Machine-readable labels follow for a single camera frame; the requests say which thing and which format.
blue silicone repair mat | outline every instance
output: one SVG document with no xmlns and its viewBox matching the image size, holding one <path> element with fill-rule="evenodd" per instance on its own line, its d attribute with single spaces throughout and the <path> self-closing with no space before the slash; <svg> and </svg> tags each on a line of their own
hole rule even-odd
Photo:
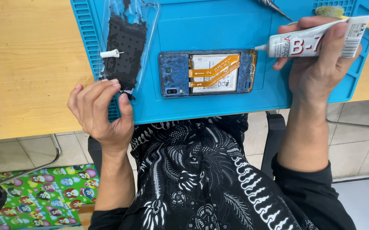
<svg viewBox="0 0 369 230">
<path fill-rule="evenodd" d="M 323 5 L 343 6 L 346 16 L 369 15 L 369 0 L 274 2 L 294 21 L 313 15 L 314 9 Z M 279 72 L 274 71 L 272 65 L 275 59 L 268 58 L 264 51 L 259 51 L 253 90 L 248 94 L 171 99 L 162 97 L 157 62 L 160 52 L 250 49 L 267 43 L 269 36 L 276 34 L 278 26 L 290 21 L 259 6 L 253 0 L 160 0 L 159 3 L 161 13 L 145 79 L 140 91 L 134 92 L 136 100 L 131 101 L 136 124 L 290 107 L 290 66 Z M 71 0 L 71 5 L 96 79 L 100 72 L 96 58 L 104 0 Z M 351 99 L 369 52 L 369 29 L 361 44 L 363 51 L 360 57 L 333 90 L 329 102 Z"/>
</svg>

brush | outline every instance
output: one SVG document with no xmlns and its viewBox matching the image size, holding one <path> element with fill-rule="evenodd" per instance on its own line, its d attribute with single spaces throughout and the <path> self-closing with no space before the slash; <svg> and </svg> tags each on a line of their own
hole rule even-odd
<svg viewBox="0 0 369 230">
<path fill-rule="evenodd" d="M 346 19 L 349 17 L 343 16 L 345 10 L 341 6 L 322 6 L 315 9 L 315 14 L 325 17 L 335 17 Z"/>
</svg>

white pin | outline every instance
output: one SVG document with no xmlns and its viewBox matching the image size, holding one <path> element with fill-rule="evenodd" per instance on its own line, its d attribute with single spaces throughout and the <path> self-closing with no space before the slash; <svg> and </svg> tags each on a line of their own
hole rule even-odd
<svg viewBox="0 0 369 230">
<path fill-rule="evenodd" d="M 100 53 L 102 58 L 106 58 L 106 57 L 116 57 L 116 58 L 118 58 L 119 54 L 123 54 L 123 52 L 119 52 L 117 49 Z"/>
</svg>

wooden desk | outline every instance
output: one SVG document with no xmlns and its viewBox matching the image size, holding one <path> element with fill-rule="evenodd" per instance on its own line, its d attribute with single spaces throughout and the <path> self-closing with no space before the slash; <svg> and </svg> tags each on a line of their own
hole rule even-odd
<svg viewBox="0 0 369 230">
<path fill-rule="evenodd" d="M 66 107 L 93 81 L 69 0 L 0 0 L 0 139 L 81 130 Z M 352 101 L 369 99 L 369 56 Z"/>
</svg>

screwdriver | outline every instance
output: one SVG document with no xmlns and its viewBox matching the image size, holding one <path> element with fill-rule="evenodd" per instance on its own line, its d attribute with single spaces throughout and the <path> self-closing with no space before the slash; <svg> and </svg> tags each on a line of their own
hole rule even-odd
<svg viewBox="0 0 369 230">
<path fill-rule="evenodd" d="M 273 11 L 276 11 L 276 12 L 278 12 L 278 13 L 280 13 L 280 14 L 282 14 L 285 18 L 288 18 L 288 19 L 290 19 L 291 21 L 293 21 L 291 18 L 289 18 L 284 12 L 282 12 L 281 10 L 280 10 L 280 8 L 277 6 L 277 5 L 275 5 L 274 3 L 273 3 L 273 1 L 271 1 L 271 0 L 255 0 L 256 2 L 258 2 L 259 4 L 263 4 L 264 6 L 266 6 L 266 7 L 268 7 L 268 8 L 270 8 L 271 10 L 273 10 Z"/>
</svg>

